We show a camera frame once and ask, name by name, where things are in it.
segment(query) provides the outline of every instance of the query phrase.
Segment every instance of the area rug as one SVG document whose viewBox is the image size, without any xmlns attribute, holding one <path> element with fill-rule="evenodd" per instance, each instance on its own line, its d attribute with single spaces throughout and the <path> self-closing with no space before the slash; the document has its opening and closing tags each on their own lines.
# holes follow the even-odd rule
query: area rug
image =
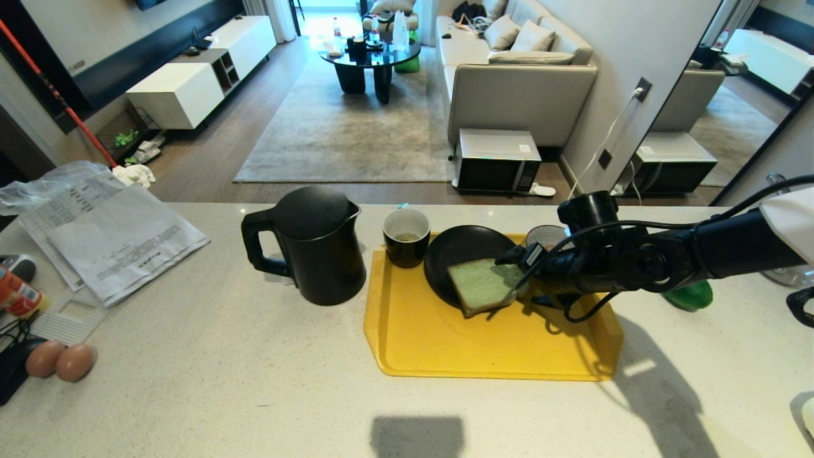
<svg viewBox="0 0 814 458">
<path fill-rule="evenodd" d="M 689 132 L 718 160 L 701 185 L 729 184 L 776 128 L 777 124 L 763 113 L 731 90 L 719 87 L 707 111 Z"/>
<path fill-rule="evenodd" d="M 342 92 L 316 53 L 234 179 L 238 183 L 414 183 L 452 178 L 435 50 L 421 71 L 393 73 L 390 103 Z"/>
</svg>

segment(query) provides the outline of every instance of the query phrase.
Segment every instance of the egg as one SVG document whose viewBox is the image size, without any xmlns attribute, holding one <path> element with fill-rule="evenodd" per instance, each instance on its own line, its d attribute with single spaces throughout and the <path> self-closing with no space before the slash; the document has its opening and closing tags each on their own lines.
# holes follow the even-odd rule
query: egg
<svg viewBox="0 0 814 458">
<path fill-rule="evenodd" d="M 47 341 L 35 348 L 25 360 L 25 371 L 31 377 L 45 378 L 54 373 L 59 356 L 65 346 L 57 341 Z"/>
<path fill-rule="evenodd" d="M 94 365 L 94 347 L 85 344 L 69 346 L 56 362 L 56 375 L 64 381 L 77 381 Z"/>
</svg>

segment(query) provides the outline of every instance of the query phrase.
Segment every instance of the black round table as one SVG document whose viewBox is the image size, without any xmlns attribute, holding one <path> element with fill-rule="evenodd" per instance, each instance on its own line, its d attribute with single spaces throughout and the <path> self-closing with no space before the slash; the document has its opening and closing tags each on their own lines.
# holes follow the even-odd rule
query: black round table
<svg viewBox="0 0 814 458">
<path fill-rule="evenodd" d="M 390 101 L 390 81 L 393 79 L 393 66 L 415 59 L 421 53 L 421 43 L 409 41 L 404 51 L 392 49 L 390 43 L 378 50 L 369 49 L 362 59 L 353 59 L 343 49 L 338 57 L 328 56 L 328 51 L 319 51 L 320 57 L 331 62 L 336 68 L 339 85 L 345 94 L 363 94 L 365 92 L 365 68 L 373 69 L 373 81 L 376 87 L 376 99 L 381 103 Z"/>
</svg>

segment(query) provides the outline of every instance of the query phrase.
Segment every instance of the yellow tray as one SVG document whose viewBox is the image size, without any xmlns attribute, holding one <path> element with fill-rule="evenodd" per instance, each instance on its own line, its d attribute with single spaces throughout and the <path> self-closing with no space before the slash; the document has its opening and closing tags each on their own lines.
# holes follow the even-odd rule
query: yellow tray
<svg viewBox="0 0 814 458">
<path fill-rule="evenodd" d="M 572 313 L 599 298 L 583 297 Z M 464 319 L 435 295 L 423 265 L 394 266 L 381 249 L 373 253 L 364 328 L 382 372 L 407 377 L 610 380 L 623 340 L 611 304 L 580 324 L 560 310 L 520 302 L 491 319 Z"/>
</svg>

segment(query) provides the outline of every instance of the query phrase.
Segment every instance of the tv stand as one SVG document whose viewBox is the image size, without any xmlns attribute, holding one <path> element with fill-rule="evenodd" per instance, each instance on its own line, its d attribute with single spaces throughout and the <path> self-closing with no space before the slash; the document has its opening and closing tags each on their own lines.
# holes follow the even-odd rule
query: tv stand
<svg viewBox="0 0 814 458">
<path fill-rule="evenodd" d="M 276 45 L 268 16 L 242 16 L 211 33 L 212 47 L 179 55 L 127 92 L 150 129 L 192 130 Z"/>
</svg>

